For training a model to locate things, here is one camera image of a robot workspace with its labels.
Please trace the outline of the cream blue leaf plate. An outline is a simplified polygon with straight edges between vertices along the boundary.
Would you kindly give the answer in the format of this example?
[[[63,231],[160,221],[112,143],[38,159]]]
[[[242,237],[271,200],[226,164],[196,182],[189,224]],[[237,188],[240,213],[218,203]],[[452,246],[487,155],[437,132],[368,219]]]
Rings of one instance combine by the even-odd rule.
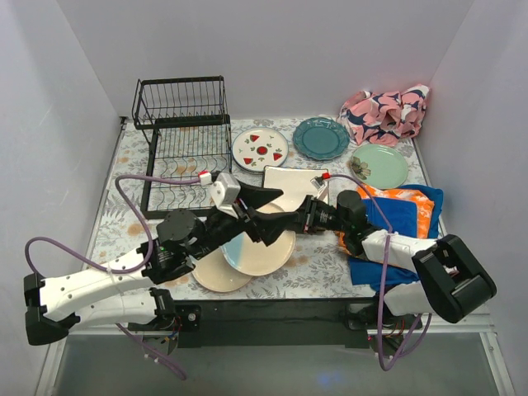
[[[192,258],[195,269],[192,275],[196,281],[208,290],[228,293],[238,290],[249,283],[253,277],[233,269],[220,248],[197,260]]]

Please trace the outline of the white blue striped plate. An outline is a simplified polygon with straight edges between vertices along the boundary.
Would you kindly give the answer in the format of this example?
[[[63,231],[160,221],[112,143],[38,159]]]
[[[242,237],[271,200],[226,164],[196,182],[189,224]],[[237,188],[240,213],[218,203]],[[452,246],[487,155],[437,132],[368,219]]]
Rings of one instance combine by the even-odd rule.
[[[259,161],[252,161],[251,163],[235,162],[236,165],[245,172],[250,172],[252,174],[259,174],[264,172],[265,165]]]

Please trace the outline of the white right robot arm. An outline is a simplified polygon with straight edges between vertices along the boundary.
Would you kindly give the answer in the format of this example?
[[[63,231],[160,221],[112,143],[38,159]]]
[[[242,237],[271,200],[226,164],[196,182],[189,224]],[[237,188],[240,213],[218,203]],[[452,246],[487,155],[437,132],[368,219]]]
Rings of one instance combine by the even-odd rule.
[[[412,283],[379,292],[373,316],[383,328],[407,314],[437,314],[458,323],[497,293],[491,276],[458,236],[423,239],[390,233],[369,222],[355,191],[340,192],[334,206],[306,196],[288,228],[296,233],[338,231],[348,252],[417,275]]]

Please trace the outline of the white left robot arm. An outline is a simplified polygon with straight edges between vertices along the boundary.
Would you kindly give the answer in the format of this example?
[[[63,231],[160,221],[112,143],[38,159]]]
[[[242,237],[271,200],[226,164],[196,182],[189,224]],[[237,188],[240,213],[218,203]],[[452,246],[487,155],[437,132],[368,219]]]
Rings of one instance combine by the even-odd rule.
[[[97,264],[87,258],[88,268],[61,277],[42,276],[38,271],[24,278],[26,335],[30,345],[57,342],[82,322],[80,310],[129,290],[173,281],[194,269],[193,261],[246,233],[255,242],[274,243],[285,231],[300,227],[302,209],[265,214],[261,207],[282,195],[237,182],[226,187],[213,183],[214,206],[205,219],[192,211],[169,212],[139,248],[124,256]]]

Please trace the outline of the cream round plate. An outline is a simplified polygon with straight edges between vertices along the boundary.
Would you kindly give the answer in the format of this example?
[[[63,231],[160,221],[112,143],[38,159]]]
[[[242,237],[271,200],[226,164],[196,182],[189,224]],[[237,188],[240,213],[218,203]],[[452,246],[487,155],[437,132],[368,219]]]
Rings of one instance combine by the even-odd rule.
[[[264,242],[255,243],[246,233],[241,233],[224,244],[221,252],[234,270],[248,276],[266,276],[286,264],[295,243],[293,231],[284,231],[270,246]]]

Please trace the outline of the teal scalloped plate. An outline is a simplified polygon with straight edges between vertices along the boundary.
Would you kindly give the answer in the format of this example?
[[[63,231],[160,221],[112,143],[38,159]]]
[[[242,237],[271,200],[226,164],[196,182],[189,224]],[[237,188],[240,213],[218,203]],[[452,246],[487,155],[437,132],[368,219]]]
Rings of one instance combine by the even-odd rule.
[[[296,127],[292,141],[304,156],[327,161],[341,156],[347,150],[351,138],[346,128],[336,121],[313,117]]]

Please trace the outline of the mint green plate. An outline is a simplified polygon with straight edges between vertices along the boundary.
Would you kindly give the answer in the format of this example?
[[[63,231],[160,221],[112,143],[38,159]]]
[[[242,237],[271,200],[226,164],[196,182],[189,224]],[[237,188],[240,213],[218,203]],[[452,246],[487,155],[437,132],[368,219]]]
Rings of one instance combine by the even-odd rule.
[[[360,181],[380,190],[397,188],[408,177],[403,155],[380,144],[357,148],[351,157],[351,170]]]

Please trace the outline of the white green rimmed plate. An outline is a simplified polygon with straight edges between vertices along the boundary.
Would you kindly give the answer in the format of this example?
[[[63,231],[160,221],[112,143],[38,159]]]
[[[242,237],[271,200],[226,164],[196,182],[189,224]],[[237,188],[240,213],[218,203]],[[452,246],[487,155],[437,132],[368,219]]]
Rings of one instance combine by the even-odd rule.
[[[265,167],[280,167],[285,162],[288,152],[289,145],[285,136],[271,128],[252,128],[243,131],[232,143],[235,162],[259,161]]]

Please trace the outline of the cream square plate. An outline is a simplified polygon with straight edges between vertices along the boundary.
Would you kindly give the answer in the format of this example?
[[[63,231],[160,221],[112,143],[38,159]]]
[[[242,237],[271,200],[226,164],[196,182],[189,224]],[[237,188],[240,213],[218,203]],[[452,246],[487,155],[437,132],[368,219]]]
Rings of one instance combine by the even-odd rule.
[[[315,177],[321,177],[327,171],[327,169],[267,166],[264,171],[263,186],[283,191],[283,195],[274,199],[272,203],[278,205],[286,212],[297,210],[304,202],[306,196],[313,196],[328,204],[328,183],[325,182],[322,186],[313,184]]]

